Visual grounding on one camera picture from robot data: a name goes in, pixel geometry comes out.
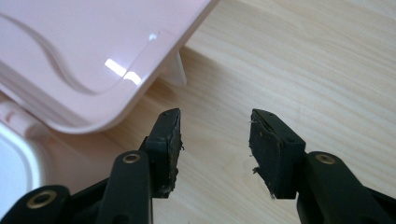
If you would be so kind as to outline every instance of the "curved groove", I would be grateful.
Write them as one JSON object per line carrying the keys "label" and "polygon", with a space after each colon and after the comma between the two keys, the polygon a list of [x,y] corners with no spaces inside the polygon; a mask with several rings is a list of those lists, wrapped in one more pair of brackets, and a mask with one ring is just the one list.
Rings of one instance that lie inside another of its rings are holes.
{"label": "curved groove", "polygon": [[64,66],[65,63],[61,54],[56,50],[54,46],[51,45],[51,43],[44,36],[36,32],[29,26],[23,24],[22,22],[17,21],[7,15],[0,13],[0,18],[3,18],[4,20],[11,22],[12,24],[20,28],[22,31],[24,31],[26,34],[28,34],[30,37],[32,37],[33,40],[37,42],[38,45],[44,50],[47,59],[49,60],[49,64],[52,65],[53,69],[58,73],[58,75],[60,75],[61,79],[66,84],[68,84],[71,88],[81,93],[95,94],[94,91],[91,91],[86,87],[82,86],[80,83],[78,83],[78,81],[76,81],[73,78],[67,66]]}

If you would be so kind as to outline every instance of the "light wood surface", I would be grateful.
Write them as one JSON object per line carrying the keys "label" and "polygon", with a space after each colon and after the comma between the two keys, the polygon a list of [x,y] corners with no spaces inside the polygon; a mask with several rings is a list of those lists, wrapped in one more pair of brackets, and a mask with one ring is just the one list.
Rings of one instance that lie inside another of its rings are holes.
{"label": "light wood surface", "polygon": [[156,81],[106,132],[137,149],[162,111],[181,109],[186,149],[155,223],[299,223],[296,202],[272,200],[252,173],[252,108],[396,198],[395,1],[222,0],[181,57],[188,85]]}

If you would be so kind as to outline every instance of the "pink lid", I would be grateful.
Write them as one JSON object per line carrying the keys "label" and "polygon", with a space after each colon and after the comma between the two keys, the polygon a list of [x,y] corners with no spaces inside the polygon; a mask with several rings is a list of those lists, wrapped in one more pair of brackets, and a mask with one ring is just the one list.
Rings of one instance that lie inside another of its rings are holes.
{"label": "pink lid", "polygon": [[4,0],[0,90],[55,130],[108,128],[216,3]]}

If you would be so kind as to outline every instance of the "white container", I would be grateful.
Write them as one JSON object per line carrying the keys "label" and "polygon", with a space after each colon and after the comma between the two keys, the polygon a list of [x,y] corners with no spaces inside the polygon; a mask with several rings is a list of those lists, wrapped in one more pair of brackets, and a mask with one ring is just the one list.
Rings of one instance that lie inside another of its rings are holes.
{"label": "white container", "polygon": [[217,2],[2,0],[0,217],[39,186],[106,177],[122,149],[84,133],[121,121],[161,73],[185,83],[178,51]]}

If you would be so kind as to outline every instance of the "wooden table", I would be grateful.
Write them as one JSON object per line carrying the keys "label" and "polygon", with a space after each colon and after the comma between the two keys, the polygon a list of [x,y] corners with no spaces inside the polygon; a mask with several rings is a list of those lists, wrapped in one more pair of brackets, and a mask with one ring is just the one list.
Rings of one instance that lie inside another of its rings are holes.
{"label": "wooden table", "polygon": [[106,132],[138,149],[162,111],[181,109],[186,149],[155,223],[299,223],[296,202],[272,200],[252,173],[252,108],[396,198],[395,1],[223,0],[181,56],[188,85],[156,81]]}

